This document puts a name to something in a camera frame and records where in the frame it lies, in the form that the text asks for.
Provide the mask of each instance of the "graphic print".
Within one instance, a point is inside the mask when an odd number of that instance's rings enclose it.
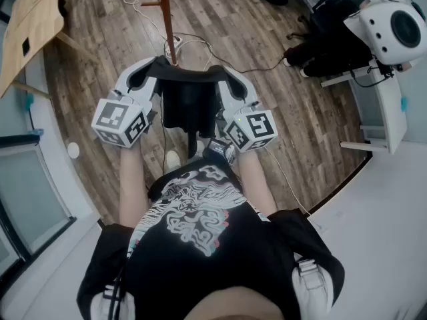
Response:
[[[128,106],[107,102],[102,109],[101,115],[96,122],[97,125],[111,129],[119,129],[125,117]]]
[[[162,198],[142,217],[131,241],[127,256],[147,231],[166,220],[167,230],[191,242],[206,257],[220,246],[219,236],[228,226],[228,210],[247,199],[232,183],[222,180],[226,174],[210,165],[172,179],[161,192]]]
[[[238,124],[233,121],[233,123],[228,127],[227,134],[232,138],[233,142],[242,149],[245,147],[246,143],[249,142],[248,137],[245,133],[239,128]]]
[[[247,116],[249,126],[255,137],[263,137],[274,134],[272,125],[268,121],[266,114],[255,114]]]

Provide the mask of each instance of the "buckle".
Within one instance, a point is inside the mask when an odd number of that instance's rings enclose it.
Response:
[[[308,290],[323,286],[322,273],[313,259],[304,259],[298,262],[300,277],[304,280]]]

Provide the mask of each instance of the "table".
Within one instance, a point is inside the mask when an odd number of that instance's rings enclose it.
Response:
[[[377,67],[375,60],[371,60],[369,64],[371,67]],[[354,73],[356,74],[356,77],[370,75],[374,82],[379,82],[384,79],[384,76],[381,75],[380,70],[373,69],[368,74],[368,69],[369,67],[364,67],[355,70]],[[323,82],[322,86],[327,87],[329,85],[343,81],[349,81],[351,79],[352,76],[350,73],[344,73],[338,78]],[[341,142],[341,147],[359,149],[363,151],[387,152],[393,154],[397,150],[400,142],[403,139],[403,136],[408,129],[406,124],[406,114],[404,111],[402,111],[401,107],[402,93],[400,91],[399,82],[397,77],[394,76],[393,78],[387,79],[379,85],[376,85],[374,89],[380,102],[381,115],[384,125],[361,125],[360,128],[364,131],[383,131],[386,140],[367,138],[367,140],[371,141],[371,144]]]
[[[62,32],[64,18],[58,0],[16,0],[3,40],[3,67],[0,76],[0,98],[10,85],[46,98],[50,96],[34,87],[16,81],[26,64],[54,38],[78,50],[92,61],[98,59]]]

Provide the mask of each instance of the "window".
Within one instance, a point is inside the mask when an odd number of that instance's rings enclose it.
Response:
[[[52,182],[38,139],[0,137],[2,292],[74,221]]]

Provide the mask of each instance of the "white device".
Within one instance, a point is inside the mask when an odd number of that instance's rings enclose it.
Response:
[[[174,35],[173,36],[173,48],[175,49],[175,53],[178,54],[179,48],[183,45],[182,38]],[[171,49],[169,47],[169,44],[166,44],[165,47],[165,54],[167,58],[171,58]]]
[[[147,117],[141,105],[113,99],[113,95],[111,92],[110,99],[99,100],[92,128],[102,141],[130,148],[148,127]]]
[[[411,5],[378,3],[360,11],[360,22],[382,64],[397,65],[427,53],[427,25]]]
[[[99,138],[122,147],[131,147],[149,127],[147,116],[157,79],[147,74],[156,57],[128,67],[107,99],[98,103],[92,128]],[[224,67],[228,80],[219,81],[216,93],[221,104],[216,123],[222,137],[229,138],[240,152],[267,145],[278,136],[271,111],[260,110],[252,83],[237,71]]]
[[[226,133],[240,152],[265,147],[278,136],[270,110],[234,115],[227,124]]]

